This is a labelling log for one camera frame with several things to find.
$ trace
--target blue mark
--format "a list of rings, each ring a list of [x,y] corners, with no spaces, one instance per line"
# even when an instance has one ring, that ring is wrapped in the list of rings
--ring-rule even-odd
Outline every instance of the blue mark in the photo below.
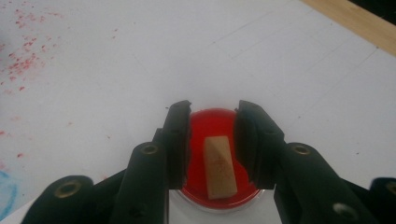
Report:
[[[11,212],[17,198],[18,187],[8,174],[0,171],[0,221]]]

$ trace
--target red bowl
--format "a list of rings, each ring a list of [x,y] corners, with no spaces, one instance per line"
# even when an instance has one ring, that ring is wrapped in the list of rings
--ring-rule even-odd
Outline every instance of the red bowl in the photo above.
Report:
[[[245,168],[236,160],[233,146],[235,112],[207,109],[191,114],[191,160],[187,183],[182,193],[191,201],[211,209],[231,209],[253,199],[260,191],[248,182]],[[231,198],[209,200],[204,165],[204,140],[209,136],[228,136],[238,192]]]

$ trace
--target wooden plank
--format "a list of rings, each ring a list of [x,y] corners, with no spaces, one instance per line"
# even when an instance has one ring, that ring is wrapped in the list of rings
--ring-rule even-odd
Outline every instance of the wooden plank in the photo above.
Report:
[[[347,0],[302,0],[379,48],[396,56],[396,26]]]
[[[237,192],[227,136],[205,139],[204,162],[209,200],[229,198]]]

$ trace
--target wooden border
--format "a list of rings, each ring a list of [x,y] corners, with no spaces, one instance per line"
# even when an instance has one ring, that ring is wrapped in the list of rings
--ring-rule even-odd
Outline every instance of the wooden border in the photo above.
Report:
[[[355,34],[396,56],[396,26],[347,0],[301,0]]]

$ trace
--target scratched surface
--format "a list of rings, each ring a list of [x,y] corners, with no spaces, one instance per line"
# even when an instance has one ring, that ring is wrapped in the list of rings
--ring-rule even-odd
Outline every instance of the scratched surface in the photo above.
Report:
[[[125,168],[184,99],[262,105],[367,188],[396,176],[395,96],[394,57],[297,0],[1,1],[0,220],[62,176]],[[280,223],[272,197],[220,216],[172,194],[170,221]]]

